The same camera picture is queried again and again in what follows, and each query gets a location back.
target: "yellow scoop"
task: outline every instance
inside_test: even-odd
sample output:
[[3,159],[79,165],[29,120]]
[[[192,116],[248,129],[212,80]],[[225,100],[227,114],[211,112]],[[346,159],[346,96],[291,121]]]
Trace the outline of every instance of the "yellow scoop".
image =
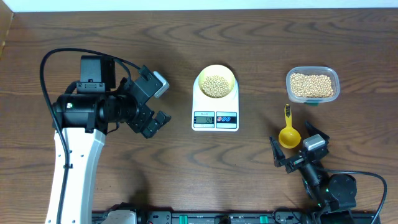
[[293,149],[300,143],[301,136],[292,127],[292,110],[288,104],[285,105],[285,120],[286,128],[282,129],[279,133],[279,143],[287,149]]

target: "wooden table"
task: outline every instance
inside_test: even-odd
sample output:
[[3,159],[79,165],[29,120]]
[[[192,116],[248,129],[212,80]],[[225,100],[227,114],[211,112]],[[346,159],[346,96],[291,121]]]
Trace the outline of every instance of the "wooden table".
[[[395,223],[397,28],[397,9],[16,14],[0,60],[0,222],[45,220],[55,153],[39,64],[49,50],[81,47],[159,71],[170,89],[149,106],[173,116],[153,139],[125,124],[106,138],[95,210],[120,202],[174,210],[312,206],[300,174],[274,167],[268,137],[284,126],[287,72],[321,65],[338,73],[341,95],[319,106],[291,103],[294,126],[306,137],[307,119],[330,135],[325,167],[384,176],[389,193],[381,217]],[[190,127],[193,81],[215,63],[231,67],[239,82],[236,133]],[[117,72],[118,80],[126,76]],[[52,101],[79,77],[80,54],[52,56],[45,69]],[[377,209],[381,182],[355,178],[356,209]]]

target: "kitchen scale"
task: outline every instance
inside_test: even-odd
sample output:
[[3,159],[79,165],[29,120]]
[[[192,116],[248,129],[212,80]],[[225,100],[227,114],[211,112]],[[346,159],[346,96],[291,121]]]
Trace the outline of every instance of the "kitchen scale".
[[[202,91],[206,77],[219,76],[229,84],[230,92],[212,98]],[[192,129],[194,131],[237,131],[239,129],[239,87],[232,71],[222,65],[203,69],[193,83]]]

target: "clear plastic container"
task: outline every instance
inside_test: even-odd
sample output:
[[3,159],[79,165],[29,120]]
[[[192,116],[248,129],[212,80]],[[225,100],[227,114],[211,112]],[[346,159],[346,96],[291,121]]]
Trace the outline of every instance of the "clear plastic container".
[[[290,77],[293,73],[301,73],[304,75],[326,75],[330,77],[331,80],[331,89],[334,92],[334,95],[331,97],[325,98],[307,98],[300,97],[294,95],[292,91],[292,86],[290,84]],[[295,67],[291,69],[291,71],[286,76],[286,89],[289,99],[295,103],[326,103],[331,102],[337,98],[340,94],[340,83],[338,81],[337,73],[328,67],[316,67],[316,66],[304,66],[304,67]]]

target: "white backdrop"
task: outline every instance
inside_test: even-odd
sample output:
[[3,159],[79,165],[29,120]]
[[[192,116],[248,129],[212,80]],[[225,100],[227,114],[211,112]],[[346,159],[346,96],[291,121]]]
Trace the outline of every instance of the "white backdrop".
[[398,7],[398,0],[3,0],[14,12]]

